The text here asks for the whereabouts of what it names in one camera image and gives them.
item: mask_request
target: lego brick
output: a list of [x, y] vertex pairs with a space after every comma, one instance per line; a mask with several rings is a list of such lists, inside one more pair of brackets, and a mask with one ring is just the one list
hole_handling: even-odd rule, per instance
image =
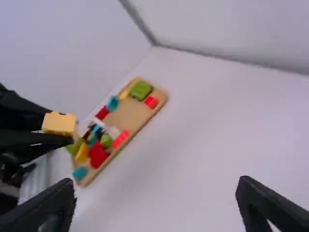
[[108, 134], [102, 135], [101, 144], [104, 148], [109, 148], [112, 146], [112, 137]]
[[79, 167], [72, 173], [72, 175], [75, 179], [81, 181], [82, 179], [84, 179], [87, 173], [88, 173], [88, 170], [85, 167]]
[[144, 103], [148, 105], [150, 109], [155, 109], [155, 107], [158, 105], [158, 99], [152, 96], [148, 96]]
[[80, 146], [82, 145], [82, 143], [84, 142], [83, 138], [78, 138], [77, 141], [72, 144], [72, 145], [68, 145], [66, 146], [66, 149], [73, 155], [76, 156]]
[[88, 140], [88, 147], [91, 148], [98, 141], [95, 134], [92, 134], [91, 138]]
[[86, 143], [82, 143], [74, 159], [79, 163], [85, 163], [88, 160], [88, 145]]
[[98, 168], [108, 158], [107, 152], [98, 141], [89, 150], [88, 155], [90, 157], [90, 165], [93, 168]]
[[98, 124], [95, 124], [91, 132], [96, 133], [97, 131], [102, 131], [102, 127], [100, 127]]
[[83, 135], [83, 139], [86, 141], [88, 140], [88, 137], [90, 136], [91, 130], [87, 130], [86, 133]]
[[100, 127], [102, 127], [102, 128], [105, 128], [105, 123], [104, 122], [102, 122], [100, 119], [98, 119], [97, 117], [94, 117], [93, 119], [92, 119], [92, 122], [94, 123], [94, 124], [98, 124]]
[[106, 108], [106, 106], [104, 106], [97, 114], [96, 114], [96, 118], [103, 120], [108, 114], [110, 113], [110, 111]]
[[112, 139], [118, 138], [118, 136], [121, 134], [121, 131], [114, 126], [106, 127], [106, 132], [112, 137]]
[[104, 134], [104, 131], [102, 130], [102, 128], [100, 128], [100, 130], [96, 131], [95, 136], [98, 140], [101, 140], [103, 134]]
[[136, 98], [139, 101], [145, 100], [145, 98], [153, 91], [153, 86], [145, 81], [137, 82], [129, 91], [131, 97]]
[[119, 94], [119, 100], [124, 100], [128, 97], [129, 95], [129, 90], [125, 89], [124, 91], [122, 91], [120, 94]]
[[129, 137], [129, 131], [123, 131], [118, 138], [116, 138], [113, 143], [112, 147], [113, 149], [117, 149], [127, 138]]
[[119, 105], [119, 100], [115, 96], [111, 96], [110, 101], [108, 102], [106, 108], [110, 111], [113, 112], [117, 109]]
[[76, 127], [76, 117], [73, 114], [62, 115], [57, 112], [47, 113], [42, 123], [44, 133], [72, 136]]

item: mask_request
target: white backdrop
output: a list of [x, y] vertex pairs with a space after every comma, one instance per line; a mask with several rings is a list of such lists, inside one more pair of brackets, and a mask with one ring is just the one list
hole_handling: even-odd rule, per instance
[[116, 0], [0, 2], [0, 82], [83, 119], [150, 44]]
[[163, 45], [309, 73], [307, 0], [122, 0]]

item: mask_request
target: red lego brick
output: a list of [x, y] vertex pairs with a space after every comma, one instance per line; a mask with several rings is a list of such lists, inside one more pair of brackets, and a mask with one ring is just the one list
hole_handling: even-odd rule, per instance
[[126, 140], [129, 137], [130, 133], [129, 131], [123, 131], [118, 138], [116, 138], [113, 143], [112, 143], [112, 147], [113, 149], [117, 149], [121, 143], [123, 143], [124, 140]]
[[90, 165], [93, 168], [98, 168], [107, 159], [108, 154], [100, 142], [96, 141], [92, 148], [90, 148], [88, 156], [90, 157]]
[[148, 105], [150, 109], [155, 109], [155, 107], [158, 105], [158, 99], [152, 96], [149, 96], [148, 98], [146, 98], [144, 103]]
[[101, 166], [101, 164], [107, 159], [107, 157], [95, 157], [93, 159], [90, 159], [90, 165], [91, 167], [97, 169]]
[[108, 114], [110, 113], [110, 111], [106, 108], [106, 106], [104, 106], [96, 115], [96, 117], [100, 120], [103, 120]]

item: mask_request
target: wooden tray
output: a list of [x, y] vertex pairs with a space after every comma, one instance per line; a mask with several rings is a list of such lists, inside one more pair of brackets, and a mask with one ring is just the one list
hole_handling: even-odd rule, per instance
[[[123, 91], [130, 90], [131, 87], [135, 85], [136, 82], [142, 81], [141, 78], [135, 78], [131, 80], [117, 95], [118, 97]], [[114, 112], [109, 113], [103, 120], [104, 124], [107, 126], [115, 126], [120, 131], [129, 131], [129, 137], [119, 145], [115, 150], [112, 150], [109, 157], [101, 164], [97, 169], [91, 167], [89, 160], [86, 163], [78, 163], [72, 157], [74, 170], [84, 166], [88, 169], [88, 173], [81, 181], [75, 180], [77, 185], [81, 187], [86, 187], [90, 184], [96, 176], [119, 154], [119, 152], [126, 146], [126, 144], [137, 134], [139, 130], [143, 128], [144, 125], [163, 107], [166, 103], [168, 96], [165, 91], [156, 88], [154, 89], [150, 96], [158, 99], [158, 105], [155, 109], [148, 107], [143, 101], [138, 101], [137, 99], [127, 98], [120, 100], [119, 106]]]

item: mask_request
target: white table surface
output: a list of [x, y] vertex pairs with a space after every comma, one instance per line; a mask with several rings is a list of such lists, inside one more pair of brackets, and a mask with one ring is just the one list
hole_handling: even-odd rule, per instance
[[[169, 101], [89, 187], [76, 188], [71, 231], [243, 232], [241, 175], [309, 210], [309, 78], [153, 48], [113, 92], [137, 75]], [[51, 163], [52, 183], [70, 177], [66, 152]]]

